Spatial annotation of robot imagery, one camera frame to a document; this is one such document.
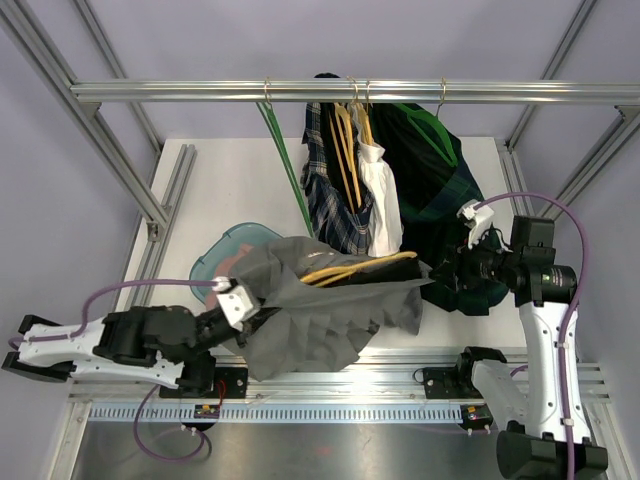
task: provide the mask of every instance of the lavender wall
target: lavender wall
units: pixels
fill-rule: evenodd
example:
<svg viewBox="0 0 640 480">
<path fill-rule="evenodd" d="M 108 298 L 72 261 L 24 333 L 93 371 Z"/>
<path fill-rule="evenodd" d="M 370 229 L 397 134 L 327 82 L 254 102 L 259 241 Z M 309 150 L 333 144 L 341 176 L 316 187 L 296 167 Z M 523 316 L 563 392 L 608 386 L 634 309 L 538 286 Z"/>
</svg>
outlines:
<svg viewBox="0 0 640 480">
<path fill-rule="evenodd" d="M 0 338 L 6 345 L 24 314 L 77 323 L 83 300 L 121 278 L 136 207 L 2 30 L 0 58 Z M 153 160 L 143 139 L 127 141 L 148 175 Z M 99 301 L 92 313 L 108 306 L 109 299 Z M 68 386 L 4 371 L 0 382 L 0 476 L 41 478 Z"/>
</svg>

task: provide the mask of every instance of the blue plastic bin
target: blue plastic bin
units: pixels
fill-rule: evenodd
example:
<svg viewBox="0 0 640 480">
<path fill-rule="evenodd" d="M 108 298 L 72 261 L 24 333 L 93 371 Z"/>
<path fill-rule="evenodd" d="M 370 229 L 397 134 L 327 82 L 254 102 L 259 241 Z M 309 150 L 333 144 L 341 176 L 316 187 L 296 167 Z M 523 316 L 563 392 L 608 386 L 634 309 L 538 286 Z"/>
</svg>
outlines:
<svg viewBox="0 0 640 480">
<path fill-rule="evenodd" d="M 282 237 L 259 223 L 248 222 L 236 225 L 224 232 L 222 238 L 193 264 L 189 279 L 212 280 L 220 262 L 237 255 L 241 245 L 247 244 L 257 247 L 278 238 Z M 205 298 L 211 293 L 211 288 L 191 287 L 191 292 L 198 300 L 205 303 Z"/>
</svg>

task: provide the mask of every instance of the plaid shirt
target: plaid shirt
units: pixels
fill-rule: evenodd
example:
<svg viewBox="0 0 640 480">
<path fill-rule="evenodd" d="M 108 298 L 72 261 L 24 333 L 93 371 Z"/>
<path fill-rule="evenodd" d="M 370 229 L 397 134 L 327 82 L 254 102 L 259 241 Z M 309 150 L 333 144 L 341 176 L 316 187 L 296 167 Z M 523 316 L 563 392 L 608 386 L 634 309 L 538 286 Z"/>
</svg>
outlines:
<svg viewBox="0 0 640 480">
<path fill-rule="evenodd" d="M 371 243 L 369 217 L 373 195 L 361 190 L 362 205 L 351 213 L 342 195 L 331 185 L 327 158 L 320 133 L 320 104 L 308 103 L 302 139 L 309 148 L 309 160 L 302 169 L 302 186 L 309 204 L 313 233 L 318 240 L 341 253 L 366 255 Z"/>
</svg>

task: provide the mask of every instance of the aluminum frame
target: aluminum frame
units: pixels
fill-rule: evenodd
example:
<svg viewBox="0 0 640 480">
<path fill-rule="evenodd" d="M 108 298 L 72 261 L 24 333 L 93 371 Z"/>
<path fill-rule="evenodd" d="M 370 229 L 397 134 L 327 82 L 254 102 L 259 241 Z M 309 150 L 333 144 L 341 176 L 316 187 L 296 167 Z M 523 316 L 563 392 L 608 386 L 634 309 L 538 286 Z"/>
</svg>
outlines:
<svg viewBox="0 0 640 480">
<path fill-rule="evenodd" d="M 582 3 L 578 6 L 576 13 L 573 15 L 573 18 L 562 35 L 558 46 L 553 52 L 549 63 L 545 67 L 544 72 L 540 77 L 541 80 L 551 80 L 558 74 L 560 68 L 567 59 L 571 48 L 575 44 L 576 39 L 580 33 L 582 33 L 582 30 L 589 18 L 591 18 L 591 14 L 593 13 L 597 3 L 598 0 L 582 0 Z M 533 114 L 536 112 L 536 109 L 537 107 L 535 105 L 528 105 L 522 112 L 522 115 L 520 115 L 513 132 L 509 135 L 509 139 L 507 140 L 507 146 L 510 152 L 513 152 L 516 144 L 522 137 L 524 130 L 529 125 Z"/>
<path fill-rule="evenodd" d="M 516 152 L 509 151 L 505 142 L 499 140 L 496 140 L 496 148 L 498 149 L 498 155 L 500 156 L 502 174 L 507 182 L 507 189 L 510 192 L 528 191 Z M 511 206 L 513 207 L 513 213 L 516 215 L 534 215 L 533 205 L 531 203 L 531 198 L 529 197 L 512 198 Z"/>
<path fill-rule="evenodd" d="M 167 185 L 162 200 L 162 206 L 169 215 L 167 227 L 161 232 L 159 239 L 147 242 L 138 271 L 136 272 L 135 280 L 157 278 L 158 276 L 160 266 L 164 260 L 167 247 L 169 246 L 173 226 L 180 211 L 182 198 L 187 190 L 196 156 L 195 146 L 184 144 L 180 148 L 176 164 L 173 167 L 173 172 L 171 173 L 171 178 L 169 179 L 169 184 Z M 152 293 L 153 286 L 151 285 L 131 289 L 127 297 L 125 309 L 129 309 L 132 306 L 148 305 Z"/>
<path fill-rule="evenodd" d="M 348 102 L 357 91 L 371 103 L 640 105 L 640 83 L 469 80 L 78 81 L 80 102 Z"/>
<path fill-rule="evenodd" d="M 124 67 L 118 59 L 118 56 L 109 41 L 109 37 L 107 37 L 107 34 L 105 33 L 98 16 L 95 14 L 93 7 L 89 3 L 89 0 L 71 0 L 71 4 L 75 7 L 85 28 L 89 32 L 91 39 L 95 43 L 96 48 L 100 52 L 109 70 L 111 70 L 113 76 L 116 78 L 127 78 Z M 147 137 L 147 141 L 155 152 L 156 158 L 159 158 L 162 153 L 163 141 L 149 119 L 144 107 L 139 103 L 131 103 L 129 104 L 129 109 L 138 122 L 140 129 Z"/>
<path fill-rule="evenodd" d="M 585 405 L 584 409 L 596 444 L 607 446 L 609 468 L 603 478 L 606 480 L 638 478 L 631 461 L 631 454 L 618 436 L 613 434 L 619 430 L 619 425 L 612 406 L 592 403 Z"/>
<path fill-rule="evenodd" d="M 640 108 L 617 107 L 619 116 L 604 134 L 596 141 L 578 166 L 569 175 L 557 198 L 565 205 L 571 205 L 576 199 L 611 165 L 620 150 L 631 140 L 640 129 Z M 544 216 L 557 220 L 562 211 L 547 204 L 538 212 Z"/>
<path fill-rule="evenodd" d="M 168 220 L 166 212 L 133 167 L 100 112 L 88 111 L 71 93 L 75 75 L 28 5 L 18 0 L 0 0 L 0 25 L 123 188 L 136 200 L 144 218 L 164 228 Z"/>
<path fill-rule="evenodd" d="M 214 352 L 219 366 L 242 366 L 244 359 L 229 353 Z M 424 353 L 424 349 L 394 354 L 362 354 L 360 360 L 339 372 L 288 373 L 262 382 L 249 381 L 247 398 L 240 401 L 253 405 L 263 403 L 287 404 L 352 404 L 398 405 L 407 402 L 424 403 L 424 387 L 413 379 L 420 368 L 455 365 L 460 350 L 442 349 L 438 353 Z M 503 349 L 511 367 L 526 363 L 525 349 Z M 609 392 L 597 364 L 578 363 L 578 377 L 582 400 L 585 403 L 609 403 Z M 523 393 L 528 391 L 528 374 L 515 377 Z M 122 402 L 139 400 L 149 386 L 134 382 L 75 382 L 70 392 L 73 401 Z M 469 399 L 452 399 L 449 403 L 468 404 Z M 197 399 L 183 399 L 181 403 L 201 403 Z"/>
<path fill-rule="evenodd" d="M 90 414 L 91 402 L 67 404 L 65 429 L 47 476 L 49 480 L 71 479 Z"/>
</svg>

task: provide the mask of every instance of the hanging clothes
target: hanging clothes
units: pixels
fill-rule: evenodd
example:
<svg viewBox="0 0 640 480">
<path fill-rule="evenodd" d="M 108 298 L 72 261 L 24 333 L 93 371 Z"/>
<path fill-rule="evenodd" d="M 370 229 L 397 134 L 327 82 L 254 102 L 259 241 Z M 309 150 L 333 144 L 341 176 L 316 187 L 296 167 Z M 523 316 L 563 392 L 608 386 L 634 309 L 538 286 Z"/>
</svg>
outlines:
<svg viewBox="0 0 640 480">
<path fill-rule="evenodd" d="M 369 220 L 373 195 L 364 184 L 360 188 L 362 205 L 351 212 L 346 198 L 334 186 L 333 159 L 328 159 L 328 146 L 321 133 L 322 115 L 319 103 L 307 104 L 303 143 L 309 148 L 309 158 L 302 169 L 301 182 L 309 204 L 314 236 L 341 253 L 365 255 L 369 250 Z"/>
<path fill-rule="evenodd" d="M 373 142 L 367 145 L 362 140 L 363 125 L 352 112 L 358 130 L 358 169 L 362 182 L 373 195 L 373 211 L 369 219 L 371 245 L 370 257 L 384 257 L 400 250 L 402 245 L 402 223 L 396 181 L 391 168 L 383 160 L 384 148 Z"/>
<path fill-rule="evenodd" d="M 401 250 L 415 251 L 420 260 L 438 268 L 469 234 L 456 217 L 458 210 L 470 200 L 484 199 L 462 156 L 460 139 L 415 104 L 376 104 L 370 118 L 373 136 L 385 148 L 396 180 L 404 227 Z M 500 246 L 495 231 L 486 242 Z M 486 280 L 471 290 L 454 292 L 434 282 L 421 293 L 444 310 L 478 316 L 488 315 L 508 289 Z"/>
<path fill-rule="evenodd" d="M 339 371 L 358 360 L 383 325 L 417 335 L 422 319 L 419 287 L 429 280 L 426 265 L 416 258 L 367 268 L 324 288 L 300 280 L 365 260 L 371 259 L 341 255 L 305 237 L 253 248 L 230 273 L 263 299 L 262 308 L 258 318 L 245 322 L 251 331 L 242 345 L 231 340 L 225 347 L 244 357 L 252 378 L 265 380 L 285 372 Z"/>
</svg>

